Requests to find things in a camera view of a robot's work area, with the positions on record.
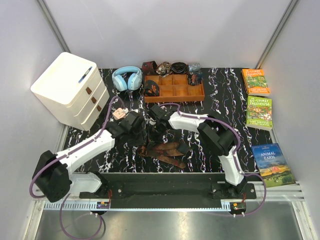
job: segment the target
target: light blue headphones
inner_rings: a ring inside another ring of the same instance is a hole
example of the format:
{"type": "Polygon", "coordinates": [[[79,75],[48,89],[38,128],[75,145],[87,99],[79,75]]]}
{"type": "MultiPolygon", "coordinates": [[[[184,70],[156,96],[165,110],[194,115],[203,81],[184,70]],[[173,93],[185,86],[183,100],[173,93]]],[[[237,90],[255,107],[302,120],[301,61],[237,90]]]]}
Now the light blue headphones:
{"type": "Polygon", "coordinates": [[[112,73],[112,81],[116,89],[120,92],[125,90],[137,90],[141,87],[142,72],[140,68],[135,66],[124,66],[112,73]],[[132,73],[128,82],[124,80],[121,74],[132,73]]]}

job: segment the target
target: drawer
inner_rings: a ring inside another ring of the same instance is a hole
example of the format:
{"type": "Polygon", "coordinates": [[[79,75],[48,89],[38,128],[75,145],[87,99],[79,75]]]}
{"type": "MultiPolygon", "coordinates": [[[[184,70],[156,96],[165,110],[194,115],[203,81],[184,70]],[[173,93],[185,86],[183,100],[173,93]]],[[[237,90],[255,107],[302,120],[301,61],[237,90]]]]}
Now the drawer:
{"type": "Polygon", "coordinates": [[[67,107],[67,110],[70,111],[72,116],[77,115],[81,111],[89,99],[92,98],[93,93],[99,87],[101,82],[103,83],[102,77],[98,69],[96,69],[94,73],[92,73],[91,79],[88,80],[87,85],[81,89],[77,98],[73,100],[72,105],[67,107]]]}
{"type": "Polygon", "coordinates": [[[105,107],[108,99],[109,99],[109,93],[107,91],[107,88],[105,88],[101,98],[99,99],[97,104],[94,106],[89,116],[87,116],[85,121],[81,123],[81,127],[83,128],[84,131],[90,130],[92,125],[95,123],[95,121],[99,117],[99,114],[102,112],[103,108],[105,107]]]}
{"type": "Polygon", "coordinates": [[[105,86],[104,81],[101,80],[100,84],[95,89],[95,91],[91,93],[91,97],[85,103],[83,108],[80,110],[80,112],[78,112],[77,115],[74,116],[79,123],[83,123],[86,120],[88,115],[91,113],[92,109],[96,107],[97,102],[104,94],[106,89],[107,87],[105,86]]]}

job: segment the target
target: pen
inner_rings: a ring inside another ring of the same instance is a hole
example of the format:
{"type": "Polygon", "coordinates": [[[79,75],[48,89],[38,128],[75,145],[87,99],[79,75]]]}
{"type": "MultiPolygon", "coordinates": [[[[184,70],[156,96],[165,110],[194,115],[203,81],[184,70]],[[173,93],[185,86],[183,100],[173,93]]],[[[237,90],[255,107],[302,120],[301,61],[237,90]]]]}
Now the pen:
{"type": "Polygon", "coordinates": [[[85,77],[88,75],[88,73],[90,72],[90,70],[92,69],[92,66],[89,67],[89,69],[84,73],[84,75],[80,78],[80,80],[78,81],[78,84],[82,82],[83,79],[85,79],[85,77]]]}

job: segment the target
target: white storage drawer unit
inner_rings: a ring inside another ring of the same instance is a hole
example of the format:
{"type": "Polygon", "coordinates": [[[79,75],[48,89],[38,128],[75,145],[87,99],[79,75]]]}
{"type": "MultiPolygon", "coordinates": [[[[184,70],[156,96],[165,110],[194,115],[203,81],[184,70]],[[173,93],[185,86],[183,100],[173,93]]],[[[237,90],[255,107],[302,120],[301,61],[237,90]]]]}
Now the white storage drawer unit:
{"type": "Polygon", "coordinates": [[[92,127],[109,99],[97,65],[68,52],[56,58],[31,91],[59,122],[84,131],[92,127]]]}

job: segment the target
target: book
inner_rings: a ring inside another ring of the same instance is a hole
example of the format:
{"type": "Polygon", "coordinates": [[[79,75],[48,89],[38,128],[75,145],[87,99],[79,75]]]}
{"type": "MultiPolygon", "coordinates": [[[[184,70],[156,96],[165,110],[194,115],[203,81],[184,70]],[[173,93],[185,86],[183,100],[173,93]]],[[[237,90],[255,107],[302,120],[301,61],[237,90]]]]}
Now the book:
{"type": "Polygon", "coordinates": [[[251,149],[267,188],[296,183],[278,143],[252,146],[251,149]]]}
{"type": "Polygon", "coordinates": [[[272,129],[272,99],[248,96],[245,125],[270,131],[272,129]]]}
{"type": "Polygon", "coordinates": [[[249,96],[269,96],[270,89],[262,69],[242,69],[242,76],[249,96]]]}

